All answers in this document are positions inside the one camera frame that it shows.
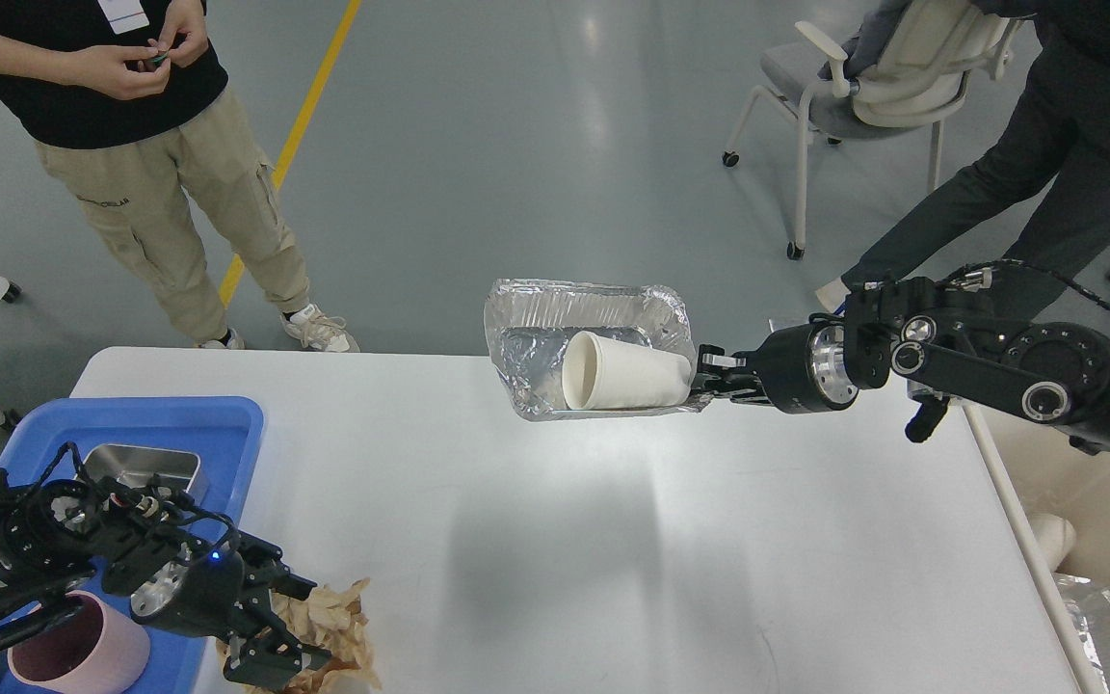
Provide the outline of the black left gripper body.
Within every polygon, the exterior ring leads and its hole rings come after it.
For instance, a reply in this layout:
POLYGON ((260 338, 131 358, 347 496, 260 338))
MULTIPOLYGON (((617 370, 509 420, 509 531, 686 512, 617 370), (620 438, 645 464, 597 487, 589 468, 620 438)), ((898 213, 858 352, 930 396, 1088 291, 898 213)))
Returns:
POLYGON ((248 575, 272 564, 272 545, 244 541, 241 547, 212 550, 201 562, 167 563, 129 599, 131 616, 143 627, 186 637, 252 638, 269 626, 263 584, 248 575))

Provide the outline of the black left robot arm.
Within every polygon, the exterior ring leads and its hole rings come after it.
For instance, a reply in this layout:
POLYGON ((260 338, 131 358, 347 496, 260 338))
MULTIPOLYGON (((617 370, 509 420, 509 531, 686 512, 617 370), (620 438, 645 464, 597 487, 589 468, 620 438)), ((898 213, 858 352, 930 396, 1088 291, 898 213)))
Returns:
POLYGON ((222 511, 158 477, 93 477, 73 442, 34 482, 0 469, 0 652, 74 624, 90 579, 127 599, 138 627, 221 642, 226 681, 280 691, 333 660, 273 608, 278 596, 307 601, 313 581, 222 511))

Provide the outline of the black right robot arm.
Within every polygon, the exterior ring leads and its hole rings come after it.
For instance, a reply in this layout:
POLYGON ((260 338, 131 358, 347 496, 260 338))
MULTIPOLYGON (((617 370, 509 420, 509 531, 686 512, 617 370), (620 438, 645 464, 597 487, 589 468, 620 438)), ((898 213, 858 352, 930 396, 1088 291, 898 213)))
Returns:
MULTIPOLYGON (((775 331, 756 350, 702 344, 692 395, 786 414, 842 412, 898 375, 919 404, 906 426, 912 442, 934 435, 961 399, 1058 429, 1084 453, 1110 452, 1110 338, 1071 322, 1001 316, 988 290, 1003 266, 865 282, 836 312, 775 331)), ((1092 291, 1082 295, 1110 313, 1092 291)))

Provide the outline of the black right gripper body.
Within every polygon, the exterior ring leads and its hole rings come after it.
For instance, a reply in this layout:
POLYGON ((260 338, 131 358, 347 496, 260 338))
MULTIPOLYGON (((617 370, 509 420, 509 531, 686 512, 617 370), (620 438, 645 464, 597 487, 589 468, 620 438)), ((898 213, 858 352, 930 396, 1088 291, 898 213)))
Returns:
POLYGON ((842 412, 859 395, 847 374, 840 322, 809 322, 768 335, 750 359, 771 406, 785 414, 842 412))

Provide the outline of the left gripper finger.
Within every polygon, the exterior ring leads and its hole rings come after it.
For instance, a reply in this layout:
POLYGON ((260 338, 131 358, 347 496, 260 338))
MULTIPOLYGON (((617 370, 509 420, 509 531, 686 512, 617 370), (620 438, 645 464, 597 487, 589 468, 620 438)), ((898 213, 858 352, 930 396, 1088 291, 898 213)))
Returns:
POLYGON ((333 658, 327 648, 295 636, 263 602, 230 608, 225 636, 222 677, 258 688, 280 691, 300 672, 317 671, 333 658))
POLYGON ((243 562, 243 579, 238 590, 238 601, 252 601, 270 592, 307 601, 317 584, 292 571, 283 562, 282 549, 265 540, 241 540, 238 556, 243 562))

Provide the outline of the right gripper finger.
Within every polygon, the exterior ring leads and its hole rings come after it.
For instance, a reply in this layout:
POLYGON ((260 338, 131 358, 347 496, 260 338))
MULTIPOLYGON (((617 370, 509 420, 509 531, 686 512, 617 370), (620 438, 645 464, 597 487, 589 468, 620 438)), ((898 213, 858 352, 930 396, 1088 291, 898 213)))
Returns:
POLYGON ((730 353, 715 344, 698 346, 692 396, 725 398, 736 404, 766 405, 766 391, 757 372, 758 350, 730 353))

